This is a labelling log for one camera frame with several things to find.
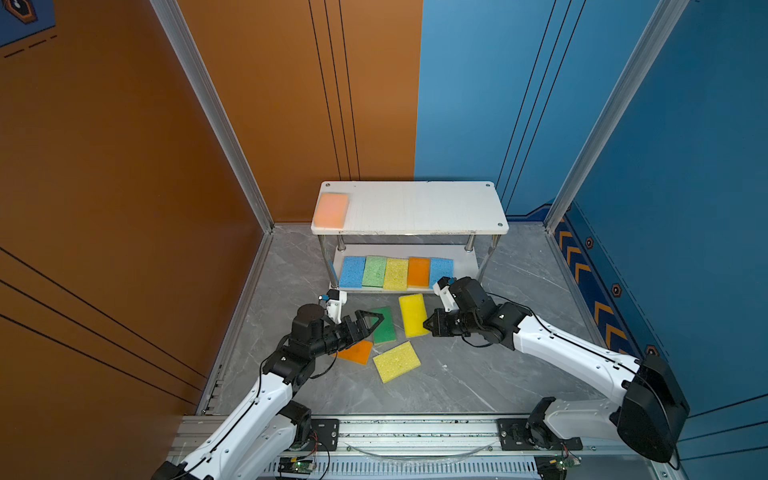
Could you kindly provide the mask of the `dark green sponge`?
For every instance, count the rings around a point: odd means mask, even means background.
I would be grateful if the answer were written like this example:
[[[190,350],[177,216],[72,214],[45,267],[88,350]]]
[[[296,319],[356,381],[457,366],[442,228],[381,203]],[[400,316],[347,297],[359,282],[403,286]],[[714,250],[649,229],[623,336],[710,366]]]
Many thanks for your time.
[[[372,310],[373,313],[381,314],[383,322],[373,332],[373,343],[384,344],[397,340],[396,331],[393,323],[393,316],[390,307],[381,307]]]

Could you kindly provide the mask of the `bright yellow sponge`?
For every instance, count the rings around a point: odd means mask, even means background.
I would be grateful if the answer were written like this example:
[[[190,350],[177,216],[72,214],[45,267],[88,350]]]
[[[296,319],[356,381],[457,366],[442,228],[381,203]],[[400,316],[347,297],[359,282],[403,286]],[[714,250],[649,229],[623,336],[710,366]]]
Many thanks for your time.
[[[401,296],[399,298],[399,306],[407,338],[429,334],[429,331],[423,326],[428,316],[422,294]]]

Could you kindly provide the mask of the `blue sponge row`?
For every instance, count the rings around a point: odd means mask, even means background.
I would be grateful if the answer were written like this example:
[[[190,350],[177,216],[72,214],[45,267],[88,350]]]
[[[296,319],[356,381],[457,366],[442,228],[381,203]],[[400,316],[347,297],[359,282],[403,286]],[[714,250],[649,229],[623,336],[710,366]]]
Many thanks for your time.
[[[454,276],[454,261],[447,258],[431,258],[429,269],[429,287],[434,286],[441,278]]]
[[[358,289],[363,286],[366,258],[360,256],[345,257],[342,264],[339,287],[341,289]]]

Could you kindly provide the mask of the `orange sponge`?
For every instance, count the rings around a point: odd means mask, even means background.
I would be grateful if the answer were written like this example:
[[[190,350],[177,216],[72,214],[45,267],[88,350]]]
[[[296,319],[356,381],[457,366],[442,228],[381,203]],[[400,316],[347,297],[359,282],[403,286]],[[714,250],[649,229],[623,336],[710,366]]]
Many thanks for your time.
[[[430,287],[431,259],[410,257],[408,261],[407,287],[426,289]]]
[[[363,340],[338,352],[337,357],[355,364],[366,365],[370,359],[372,349],[373,343],[368,340]]]

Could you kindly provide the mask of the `light green sponge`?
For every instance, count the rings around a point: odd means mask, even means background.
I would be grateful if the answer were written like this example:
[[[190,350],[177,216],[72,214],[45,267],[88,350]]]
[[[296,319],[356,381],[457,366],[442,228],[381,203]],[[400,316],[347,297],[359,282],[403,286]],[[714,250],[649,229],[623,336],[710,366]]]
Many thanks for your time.
[[[367,256],[362,277],[362,286],[382,288],[387,268],[387,258],[382,256]]]

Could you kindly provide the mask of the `pale yellow sponge row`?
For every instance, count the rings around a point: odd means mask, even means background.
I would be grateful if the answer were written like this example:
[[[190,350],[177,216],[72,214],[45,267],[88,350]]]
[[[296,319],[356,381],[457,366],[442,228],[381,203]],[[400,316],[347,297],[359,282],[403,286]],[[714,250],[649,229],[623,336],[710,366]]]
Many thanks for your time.
[[[388,258],[383,288],[388,291],[406,291],[408,289],[408,259]]]

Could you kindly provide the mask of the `pink sponge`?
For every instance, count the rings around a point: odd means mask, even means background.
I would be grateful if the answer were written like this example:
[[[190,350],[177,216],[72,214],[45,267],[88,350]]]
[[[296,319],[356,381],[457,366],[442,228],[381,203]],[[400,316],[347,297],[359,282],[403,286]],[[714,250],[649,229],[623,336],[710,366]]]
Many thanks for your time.
[[[344,228],[349,196],[342,193],[321,193],[315,208],[314,228],[341,230]]]

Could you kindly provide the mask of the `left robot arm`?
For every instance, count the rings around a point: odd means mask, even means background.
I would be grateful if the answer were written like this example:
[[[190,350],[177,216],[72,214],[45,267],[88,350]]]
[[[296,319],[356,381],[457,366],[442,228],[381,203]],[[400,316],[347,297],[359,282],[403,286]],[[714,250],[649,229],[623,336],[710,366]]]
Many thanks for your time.
[[[367,339],[384,322],[357,310],[333,320],[320,304],[298,308],[291,331],[260,364],[260,377],[217,430],[180,463],[164,462],[154,479],[256,479],[282,452],[307,443],[311,410],[294,400],[314,376],[316,359]]]

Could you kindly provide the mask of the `white two-tier shelf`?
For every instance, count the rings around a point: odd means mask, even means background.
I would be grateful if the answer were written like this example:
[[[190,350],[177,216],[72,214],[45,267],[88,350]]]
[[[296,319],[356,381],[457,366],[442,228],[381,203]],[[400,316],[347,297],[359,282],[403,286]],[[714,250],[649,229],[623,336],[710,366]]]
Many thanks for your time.
[[[344,224],[318,220],[328,195],[346,198]],[[311,231],[320,243],[330,286],[337,288],[347,257],[444,258],[454,275],[482,280],[501,238],[509,231],[495,185],[489,181],[323,181]],[[350,237],[411,237],[415,243],[350,243]],[[436,236],[462,237],[459,244],[425,244]]]

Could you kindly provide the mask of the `pale yellow sponge tilted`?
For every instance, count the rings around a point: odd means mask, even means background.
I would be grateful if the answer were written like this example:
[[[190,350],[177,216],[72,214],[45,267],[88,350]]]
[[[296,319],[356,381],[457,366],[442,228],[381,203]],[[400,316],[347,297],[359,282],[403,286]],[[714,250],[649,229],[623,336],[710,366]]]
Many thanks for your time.
[[[384,384],[421,366],[421,361],[410,342],[375,356],[373,361]]]

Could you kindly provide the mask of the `green circuit board left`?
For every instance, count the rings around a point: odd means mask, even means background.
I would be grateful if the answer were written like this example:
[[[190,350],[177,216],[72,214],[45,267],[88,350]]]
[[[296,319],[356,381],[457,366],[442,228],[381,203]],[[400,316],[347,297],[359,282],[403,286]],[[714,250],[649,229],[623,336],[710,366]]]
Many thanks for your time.
[[[308,458],[282,457],[279,459],[277,474],[282,477],[286,474],[310,475],[316,468],[315,462]]]

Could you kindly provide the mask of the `circuit board right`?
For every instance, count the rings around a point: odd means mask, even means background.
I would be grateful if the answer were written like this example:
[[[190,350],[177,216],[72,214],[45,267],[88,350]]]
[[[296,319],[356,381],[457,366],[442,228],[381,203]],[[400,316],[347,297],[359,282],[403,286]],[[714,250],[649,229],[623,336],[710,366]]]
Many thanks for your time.
[[[541,480],[566,480],[568,472],[581,465],[578,456],[537,456],[536,469]]]

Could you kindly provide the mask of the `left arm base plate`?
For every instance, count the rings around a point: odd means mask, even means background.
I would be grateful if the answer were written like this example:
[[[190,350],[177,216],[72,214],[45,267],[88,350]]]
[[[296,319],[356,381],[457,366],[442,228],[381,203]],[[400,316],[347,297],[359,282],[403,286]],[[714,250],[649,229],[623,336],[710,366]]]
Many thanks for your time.
[[[296,430],[291,451],[310,451],[319,447],[335,452],[338,447],[340,420],[338,418],[315,418],[302,421]]]

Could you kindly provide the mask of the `aluminium front rail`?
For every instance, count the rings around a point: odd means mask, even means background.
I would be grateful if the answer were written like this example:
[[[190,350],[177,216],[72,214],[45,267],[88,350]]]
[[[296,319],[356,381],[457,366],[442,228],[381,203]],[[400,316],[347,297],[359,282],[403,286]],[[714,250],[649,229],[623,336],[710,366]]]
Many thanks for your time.
[[[340,420],[335,452],[285,451],[260,479],[540,479],[537,456],[578,456],[567,479],[683,479],[681,467],[647,460],[621,443],[583,437],[580,451],[503,451],[499,418],[521,415],[317,415]],[[310,475],[279,477],[282,457],[308,458]]]

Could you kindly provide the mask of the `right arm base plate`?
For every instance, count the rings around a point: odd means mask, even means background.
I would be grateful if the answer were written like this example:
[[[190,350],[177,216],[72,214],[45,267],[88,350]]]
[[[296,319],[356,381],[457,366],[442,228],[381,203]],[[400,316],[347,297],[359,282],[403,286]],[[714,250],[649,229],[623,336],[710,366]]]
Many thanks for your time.
[[[580,451],[579,437],[561,439],[544,424],[531,425],[523,418],[499,418],[497,434],[503,451]]]

